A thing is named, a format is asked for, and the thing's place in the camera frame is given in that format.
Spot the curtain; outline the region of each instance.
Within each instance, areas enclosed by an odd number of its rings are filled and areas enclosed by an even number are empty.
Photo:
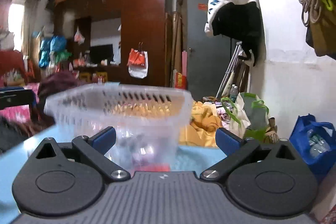
[[[34,59],[36,56],[36,51],[38,51],[40,45],[36,45],[35,39],[32,37],[35,21],[36,21],[36,14],[37,14],[37,7],[40,0],[26,0],[25,2],[25,13],[23,16],[22,22],[22,49],[21,52],[23,55],[27,55],[28,57]]]
[[[8,29],[8,13],[12,0],[0,0],[0,28]]]

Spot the red sign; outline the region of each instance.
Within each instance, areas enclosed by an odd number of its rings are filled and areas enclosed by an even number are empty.
[[[203,4],[203,3],[199,3],[198,4],[198,10],[207,11],[208,10],[208,5],[207,4]]]

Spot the metal screw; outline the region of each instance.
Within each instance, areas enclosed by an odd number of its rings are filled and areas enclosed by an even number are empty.
[[[205,170],[202,175],[207,179],[214,179],[219,176],[219,173],[216,170]]]
[[[123,179],[126,176],[127,176],[127,173],[124,170],[115,170],[111,173],[111,177],[115,179]]]
[[[85,135],[81,135],[81,136],[79,136],[79,138],[81,138],[81,139],[83,139],[83,140],[87,140],[89,137],[88,136],[85,136]]]

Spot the blue tote bag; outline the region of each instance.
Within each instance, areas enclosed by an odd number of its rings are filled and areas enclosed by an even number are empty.
[[[330,146],[330,151],[321,153],[317,157],[310,154],[309,130],[312,134],[320,135]],[[336,132],[332,123],[316,122],[315,116],[299,116],[294,126],[290,142],[300,153],[305,163],[316,176],[318,182],[321,182],[329,170],[336,162]]]

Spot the pink blanket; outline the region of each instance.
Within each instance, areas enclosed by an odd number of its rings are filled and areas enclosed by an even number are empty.
[[[30,83],[24,88],[26,90],[33,90],[36,95],[36,102],[38,103],[37,91],[40,83]],[[9,121],[27,122],[30,120],[29,106],[14,106],[0,110],[0,115],[4,116]]]

